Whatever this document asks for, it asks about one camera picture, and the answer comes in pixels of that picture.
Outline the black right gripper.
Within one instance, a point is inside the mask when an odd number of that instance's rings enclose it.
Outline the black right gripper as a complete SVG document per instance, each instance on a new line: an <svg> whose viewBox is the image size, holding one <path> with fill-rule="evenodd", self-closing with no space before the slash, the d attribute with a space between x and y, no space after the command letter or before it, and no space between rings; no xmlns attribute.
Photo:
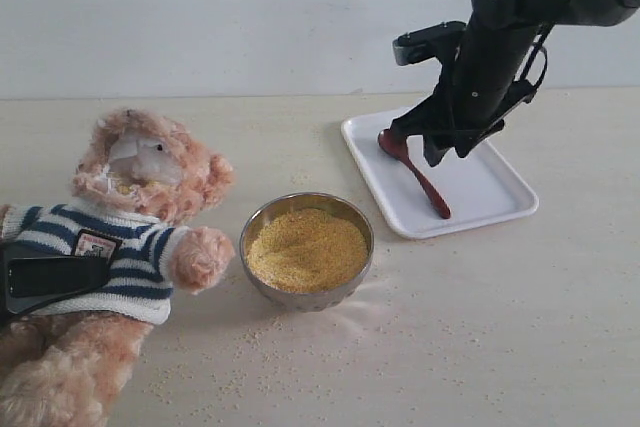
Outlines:
<svg viewBox="0 0 640 427"><path fill-rule="evenodd" d="M453 65L434 90L438 99L429 96L396 117L389 127L392 135L422 135L423 156L436 167L451 148L474 147L501 131L506 115L535 91L516 74L538 31L538 25L522 23L493 29L471 17Z"/></svg>

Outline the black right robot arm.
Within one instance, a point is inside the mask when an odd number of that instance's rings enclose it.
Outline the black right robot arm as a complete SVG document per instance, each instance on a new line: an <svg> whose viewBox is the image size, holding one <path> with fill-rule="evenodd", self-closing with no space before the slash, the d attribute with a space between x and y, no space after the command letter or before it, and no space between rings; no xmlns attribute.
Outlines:
<svg viewBox="0 0 640 427"><path fill-rule="evenodd" d="M432 93L386 132L396 144L421 137L430 166L449 150L466 157L533 99L541 83L527 75L554 27L616 26L638 11L639 0L471 0L471 6L466 22L442 22L393 42L400 66L432 58L441 65Z"/></svg>

